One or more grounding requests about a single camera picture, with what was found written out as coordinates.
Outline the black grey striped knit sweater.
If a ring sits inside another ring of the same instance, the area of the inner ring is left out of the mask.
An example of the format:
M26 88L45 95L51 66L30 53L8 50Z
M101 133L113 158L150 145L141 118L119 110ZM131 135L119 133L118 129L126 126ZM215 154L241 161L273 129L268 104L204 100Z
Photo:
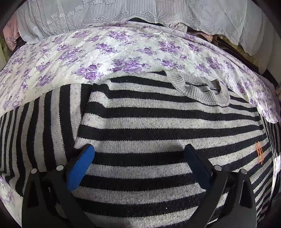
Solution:
M96 156L74 197L98 227L184 227L203 199L184 148L249 172L257 221L268 213L280 123L218 80L176 70L53 89L1 117L1 175L19 194L32 169Z

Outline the purple floral white bedspread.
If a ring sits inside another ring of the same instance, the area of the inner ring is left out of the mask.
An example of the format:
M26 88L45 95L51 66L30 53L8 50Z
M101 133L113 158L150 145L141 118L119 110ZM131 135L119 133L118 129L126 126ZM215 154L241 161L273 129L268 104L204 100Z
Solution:
M1 71L1 117L47 92L138 73L176 70L218 80L269 123L280 123L272 93L241 61L198 37L137 22L91 27L19 48Z

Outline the pink floral hanging cloth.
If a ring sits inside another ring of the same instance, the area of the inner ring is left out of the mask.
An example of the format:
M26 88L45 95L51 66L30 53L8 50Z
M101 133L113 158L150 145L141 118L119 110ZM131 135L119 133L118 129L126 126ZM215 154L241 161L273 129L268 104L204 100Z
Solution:
M17 16L14 13L3 29L3 35L8 48L14 51L17 45L17 39L20 37L17 23Z

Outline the white lace cover cloth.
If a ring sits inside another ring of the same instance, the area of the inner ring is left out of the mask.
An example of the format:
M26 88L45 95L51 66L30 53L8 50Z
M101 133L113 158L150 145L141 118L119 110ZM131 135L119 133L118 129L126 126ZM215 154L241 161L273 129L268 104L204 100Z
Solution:
M274 70L280 39L253 1L26 1L15 13L19 34L29 43L86 27L132 18L211 35L223 35L258 62Z

